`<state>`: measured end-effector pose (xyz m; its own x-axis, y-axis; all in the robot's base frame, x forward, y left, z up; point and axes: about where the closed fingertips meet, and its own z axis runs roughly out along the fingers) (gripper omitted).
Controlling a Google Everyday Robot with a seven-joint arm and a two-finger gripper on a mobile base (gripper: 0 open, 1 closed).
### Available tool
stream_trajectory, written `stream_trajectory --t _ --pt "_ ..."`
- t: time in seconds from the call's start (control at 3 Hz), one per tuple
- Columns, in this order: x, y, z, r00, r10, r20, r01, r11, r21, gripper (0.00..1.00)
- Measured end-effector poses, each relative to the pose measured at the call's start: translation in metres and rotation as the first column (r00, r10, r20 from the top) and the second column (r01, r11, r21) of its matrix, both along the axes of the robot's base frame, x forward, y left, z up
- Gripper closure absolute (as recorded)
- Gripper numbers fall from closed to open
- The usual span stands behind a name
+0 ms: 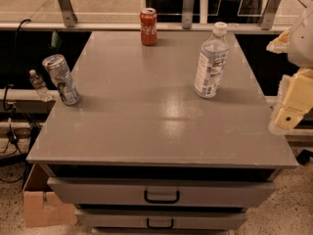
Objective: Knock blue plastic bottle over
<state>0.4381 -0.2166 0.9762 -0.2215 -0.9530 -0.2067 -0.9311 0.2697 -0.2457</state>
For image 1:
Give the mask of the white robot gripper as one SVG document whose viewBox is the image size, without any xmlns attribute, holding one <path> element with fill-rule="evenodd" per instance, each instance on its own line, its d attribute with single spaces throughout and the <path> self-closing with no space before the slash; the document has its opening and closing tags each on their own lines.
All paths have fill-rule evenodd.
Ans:
<svg viewBox="0 0 313 235">
<path fill-rule="evenodd" d="M 289 61 L 302 67 L 293 76 L 283 75 L 268 124 L 272 134 L 286 135 L 313 109 L 313 5 L 301 13 L 291 29 L 270 41 L 266 50 L 288 52 Z"/>
</svg>

